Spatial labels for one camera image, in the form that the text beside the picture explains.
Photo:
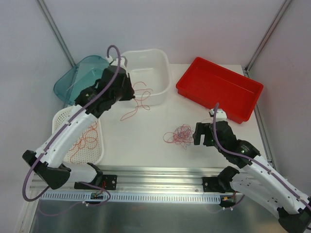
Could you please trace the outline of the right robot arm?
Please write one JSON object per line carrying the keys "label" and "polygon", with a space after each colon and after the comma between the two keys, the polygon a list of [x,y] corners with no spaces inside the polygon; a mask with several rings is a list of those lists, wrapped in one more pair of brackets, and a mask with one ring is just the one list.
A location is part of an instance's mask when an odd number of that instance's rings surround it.
{"label": "right robot arm", "polygon": [[310,226],[310,196],[283,178],[251,143],[237,139],[228,122],[198,122],[193,140],[215,147],[234,164],[216,177],[203,177],[204,191],[240,192],[273,214],[289,233],[303,233]]}

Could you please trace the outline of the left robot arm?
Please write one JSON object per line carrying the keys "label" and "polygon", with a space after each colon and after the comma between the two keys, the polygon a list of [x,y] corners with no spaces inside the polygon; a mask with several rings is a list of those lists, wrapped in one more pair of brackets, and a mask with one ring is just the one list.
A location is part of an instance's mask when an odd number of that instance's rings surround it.
{"label": "left robot arm", "polygon": [[58,189],[67,182],[76,185],[86,183],[92,189],[99,188],[103,173],[93,163],[66,163],[64,158],[78,137],[103,112],[118,101],[129,101],[134,97],[129,72],[123,67],[110,65],[94,85],[80,92],[70,117],[40,148],[25,151],[22,158],[51,189]]}

